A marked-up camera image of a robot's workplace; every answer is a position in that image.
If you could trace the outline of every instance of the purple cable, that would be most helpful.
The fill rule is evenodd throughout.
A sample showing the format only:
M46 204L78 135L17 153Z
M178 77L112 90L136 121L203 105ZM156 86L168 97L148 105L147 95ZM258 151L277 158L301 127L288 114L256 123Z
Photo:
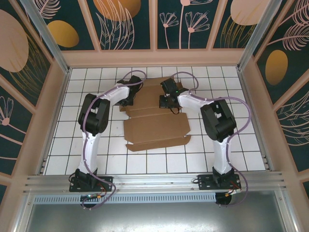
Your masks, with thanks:
M189 73L189 72L177 72L177 73L175 73L175 74L172 75L172 76L175 76L175 75L180 74L180 73L184 73L184 74L187 74L187 75L192 76L193 79L197 82L197 87L192 88L192 89L189 90L189 94L190 94L191 96L193 96L193 97L195 97L195 98L197 98L197 99L199 99L199 100L201 100L201 101L205 101L205 100L208 100L208 101L218 101L218 100L226 100L226 99L236 100L236 101L239 101L239 102L241 102L242 104L244 104L244 105L246 106L246 108L248 109L249 117L248 117L248 120L247 120L246 124L245 124L240 130L236 131L234 134L232 134L232 135L227 139L227 142L226 142L226 143L227 143L227 144L226 144L226 150L225 150L226 160L227 160L228 164L230 165L231 168L233 168L236 172L238 172L239 175L241 175L241 177L243 178L243 180L244 180L244 182L245 182L245 184L246 184L245 195L244 195L244 197L241 199L241 201L240 201L240 202L237 202L237 203L235 203L235 204L228 204L228 205L225 205L225 206L230 207L230 206L238 205L238 204L242 203L242 202L246 199L246 197L247 197L247 194L248 194L248 181L247 181L246 177L244 176L244 174L243 174L240 170L238 170L237 168L235 168L234 165L231 164L230 158L228 157L228 148L229 148L229 142L231 141L231 139L232 139L235 135L239 134L239 133L242 132L244 129L246 129L246 127L249 125L249 123L250 123L250 121L251 121L251 109L250 109L250 107L248 106L248 104L247 104L245 101L243 101L242 99L239 99L239 98L234 98L234 97L220 97L220 98L214 98L214 99L205 99L205 98L201 98L201 97L199 97L199 96L196 96L196 95L192 94L191 91L192 91L192 90L196 90L196 89L198 88L198 86L199 86L199 83L198 83L197 78L196 78L193 74L191 74L191 73Z
M83 202L82 202L82 207L83 207L84 209L89 209L89 210L91 210L91 209L96 209L96 208L102 206L102 205L103 205L105 202L107 202L107 201L109 200L109 198L110 198L111 196L113 196L114 193L116 192L116 185L115 185L114 183L108 182L108 181L106 181L106 180L103 180L103 179L97 177L96 175L94 175L94 174L90 171L90 169L89 169L89 167L88 167L88 165L87 165L86 158L85 158L85 151L86 151L86 145L87 145L87 142L88 142L88 133L87 133L87 131L86 131L86 121L87 121L88 115L89 115L90 110L91 110L92 106L94 105L94 103L95 103L98 99L100 99L101 97L106 96L106 94L108 94L109 92L111 92L111 91L113 91L113 90L115 90L115 89L117 89L117 88L119 88L119 87L123 87L123 86L135 86L135 85L139 85L139 84L141 84L141 83L144 82L144 80L146 79L147 74L146 74L145 72L141 71L141 70L133 70L133 71L130 71L130 72L128 72L128 73L124 76L123 79L125 79L129 74L131 74L131 73L133 73L133 72L140 72L140 73L144 74L144 75L145 75L144 79L141 80L141 81L139 81L139 82L137 82L137 83L133 83L133 84L119 85L119 86L116 86L116 87L114 87L114 88L108 90L108 91L105 92L105 93L102 93L101 95L97 96L97 97L90 103L90 105L89 105L89 107L88 107L88 109L87 109L87 111L86 111L86 114L85 114L85 117L84 117L84 121L83 121L83 132L86 134L85 144L84 144L84 146L83 146L83 161L84 161L84 165L85 165L85 167L86 167L86 169L87 169L87 171L89 172L90 175L92 175L92 176L93 176L95 179L97 179L98 181L101 181L101 182L103 182L103 183L105 183L105 184L108 184L108 185L113 186L114 189L113 189L112 193L111 193L107 198L105 198L105 200L103 200L100 204L96 204L95 206L93 206L93 207L91 207L91 208L86 208L85 205L84 205L84 203L85 203L85 201L86 201L87 199L83 200Z

